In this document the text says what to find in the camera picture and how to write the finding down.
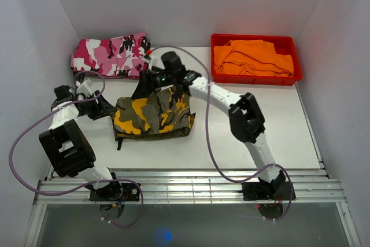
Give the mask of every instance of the white table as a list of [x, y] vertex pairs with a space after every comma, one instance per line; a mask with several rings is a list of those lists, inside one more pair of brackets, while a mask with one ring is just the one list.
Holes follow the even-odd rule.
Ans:
[[[210, 68], [209, 47], [185, 47]], [[172, 49], [157, 50], [160, 56]], [[187, 69], [204, 76], [203, 68], [187, 54], [177, 51]], [[93, 80], [93, 90], [100, 90], [102, 82]], [[119, 97], [131, 96], [136, 80], [107, 80], [103, 96], [115, 105]], [[295, 86], [260, 86], [249, 84], [219, 84], [229, 91], [255, 95], [265, 116], [266, 135], [277, 163], [289, 169], [318, 169], [319, 162]], [[112, 121], [109, 117], [91, 121], [87, 116], [78, 124], [97, 157], [95, 165], [114, 169], [214, 169], [205, 139], [205, 102], [191, 98], [190, 108], [196, 112], [190, 135], [162, 141], [124, 140], [117, 150]], [[210, 109], [210, 140], [214, 156], [224, 169], [256, 168], [245, 145], [230, 131], [228, 117], [215, 107]]]

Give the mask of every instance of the gray wall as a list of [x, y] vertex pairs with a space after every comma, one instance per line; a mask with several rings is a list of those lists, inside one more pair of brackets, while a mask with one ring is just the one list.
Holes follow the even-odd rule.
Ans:
[[[12, 176], [11, 142], [50, 110], [53, 88], [70, 83], [68, 56], [77, 35], [58, 0], [0, 0], [0, 242], [21, 246], [34, 193]], [[45, 177], [49, 163], [38, 141], [41, 124], [16, 149], [16, 168], [31, 185]]]
[[298, 40], [299, 84], [328, 172], [370, 246], [370, 0], [320, 0]]
[[215, 32], [297, 38], [318, 0], [60, 0], [80, 38], [146, 31], [155, 45], [210, 45]]

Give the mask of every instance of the yellow camouflage cloth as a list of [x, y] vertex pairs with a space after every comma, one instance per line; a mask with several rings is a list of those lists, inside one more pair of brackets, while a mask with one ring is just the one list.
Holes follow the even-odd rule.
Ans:
[[187, 136], [195, 120], [189, 98], [176, 86], [147, 98], [119, 98], [117, 111], [112, 115], [116, 139], [159, 140]]

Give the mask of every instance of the folded orange fabric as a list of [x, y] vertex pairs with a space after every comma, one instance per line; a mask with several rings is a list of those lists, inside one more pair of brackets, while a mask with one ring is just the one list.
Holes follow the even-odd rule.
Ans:
[[290, 55], [276, 54], [273, 43], [231, 40], [214, 47], [214, 69], [227, 75], [293, 76]]

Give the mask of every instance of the purple cable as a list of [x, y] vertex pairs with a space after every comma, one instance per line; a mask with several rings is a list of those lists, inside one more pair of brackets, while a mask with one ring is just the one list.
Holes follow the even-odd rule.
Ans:
[[281, 216], [279, 216], [278, 218], [276, 218], [275, 220], [279, 220], [281, 218], [283, 218], [286, 213], [289, 211], [290, 209], [290, 205], [291, 205], [291, 202], [292, 202], [292, 199], [293, 199], [293, 184], [291, 183], [291, 179], [289, 177], [289, 174], [287, 173], [287, 171], [279, 164], [268, 164], [264, 167], [262, 167], [261, 169], [259, 169], [256, 173], [254, 173], [252, 176], [249, 176], [248, 178], [245, 178], [245, 179], [242, 179], [242, 180], [235, 180], [235, 179], [231, 179], [229, 178], [227, 175], [225, 175], [222, 170], [220, 169], [220, 167], [217, 165], [217, 162], [216, 162], [216, 159], [214, 159], [214, 155], [213, 155], [213, 152], [212, 152], [212, 148], [211, 148], [211, 145], [210, 145], [210, 139], [209, 139], [209, 128], [208, 128], [208, 118], [209, 118], [209, 107], [210, 107], [210, 87], [211, 87], [211, 84], [210, 84], [210, 81], [211, 81], [211, 77], [210, 77], [210, 72], [209, 70], [207, 69], [206, 66], [204, 66], [204, 64], [196, 58], [196, 56], [194, 56], [193, 54], [191, 54], [189, 51], [185, 50], [185, 49], [182, 49], [181, 47], [177, 47], [177, 46], [160, 46], [160, 47], [156, 47], [155, 49], [152, 50], [152, 52], [156, 51], [157, 49], [162, 49], [164, 47], [170, 47], [170, 48], [173, 48], [173, 49], [177, 49], [177, 50], [181, 50], [182, 52], [188, 54], [191, 58], [193, 58], [200, 66], [202, 66], [202, 68], [206, 71], [207, 73], [207, 77], [208, 77], [208, 91], [207, 91], [207, 103], [206, 103], [206, 118], [205, 118], [205, 126], [206, 126], [206, 141], [207, 141], [207, 147], [208, 147], [208, 152], [209, 152], [209, 155], [210, 155], [210, 158], [213, 162], [213, 165], [214, 167], [216, 168], [217, 172], [220, 173], [220, 175], [226, 179], [227, 181], [229, 182], [233, 182], [233, 183], [243, 183], [243, 182], [247, 182], [248, 180], [251, 180], [253, 178], [255, 178], [259, 173], [261, 173], [262, 171], [264, 171], [265, 169], [267, 169], [268, 167], [271, 167], [271, 166], [277, 166], [279, 167], [283, 172], [284, 174], [287, 176], [287, 179], [289, 181], [289, 185], [290, 185], [290, 198], [289, 198], [289, 203], [288, 203], [288, 206], [286, 208], [286, 210], [283, 212], [283, 214]]
[[26, 128], [17, 138], [16, 140], [13, 142], [12, 144], [12, 147], [10, 148], [10, 151], [9, 151], [9, 167], [10, 167], [10, 170], [11, 172], [13, 173], [14, 177], [23, 185], [25, 186], [27, 189], [29, 189], [30, 191], [33, 191], [34, 193], [37, 193], [37, 194], [40, 194], [40, 195], [44, 195], [44, 196], [61, 196], [61, 195], [66, 195], [68, 193], [71, 193], [71, 192], [74, 192], [76, 190], [79, 190], [81, 189], [82, 187], [85, 187], [87, 185], [92, 185], [94, 183], [97, 183], [97, 182], [131, 182], [133, 183], [139, 190], [140, 192], [140, 196], [141, 196], [141, 206], [140, 206], [140, 211], [137, 215], [137, 217], [135, 218], [135, 220], [128, 224], [128, 225], [121, 225], [121, 227], [131, 227], [132, 225], [134, 225], [140, 218], [141, 214], [142, 214], [142, 210], [143, 210], [143, 204], [144, 204], [144, 199], [143, 199], [143, 192], [140, 188], [140, 186], [134, 182], [133, 180], [130, 180], [130, 179], [105, 179], [105, 180], [100, 180], [100, 181], [92, 181], [92, 182], [86, 182], [82, 185], [79, 185], [73, 189], [70, 189], [70, 190], [67, 190], [67, 191], [62, 191], [62, 192], [55, 192], [55, 193], [51, 193], [51, 192], [48, 192], [48, 191], [41, 191], [41, 190], [38, 190], [36, 188], [33, 188], [31, 185], [29, 185], [24, 179], [21, 178], [21, 176], [17, 173], [15, 167], [14, 167], [14, 163], [13, 163], [13, 153], [14, 153], [14, 149], [16, 148], [18, 142], [20, 139], [22, 139], [22, 137], [28, 132], [30, 131], [31, 129], [33, 129], [34, 127], [36, 127], [38, 124], [42, 123], [43, 121], [45, 121], [47, 118], [51, 117], [53, 114], [57, 113], [61, 108], [64, 108], [64, 107], [67, 107], [68, 105], [72, 105], [72, 104], [80, 104], [82, 102], [88, 102], [88, 101], [95, 101], [97, 98], [99, 98], [102, 93], [104, 92], [105, 90], [105, 80], [104, 78], [98, 73], [98, 72], [93, 72], [93, 71], [81, 71], [79, 73], [77, 73], [75, 75], [75, 81], [76, 81], [76, 78], [77, 76], [83, 74], [83, 73], [90, 73], [90, 74], [93, 74], [93, 75], [97, 75], [99, 78], [101, 78], [101, 80], [103, 81], [103, 88], [102, 90], [100, 91], [99, 94], [97, 94], [94, 98], [89, 98], [89, 99], [81, 99], [81, 100], [77, 100], [77, 101], [72, 101], [72, 102], [69, 102], [67, 104], [64, 104], [63, 106], [61, 106], [59, 109], [55, 109], [54, 111], [51, 111], [49, 114], [47, 114], [45, 117], [41, 118], [40, 120], [38, 120], [36, 123], [34, 123], [33, 125], [29, 126], [28, 128]]

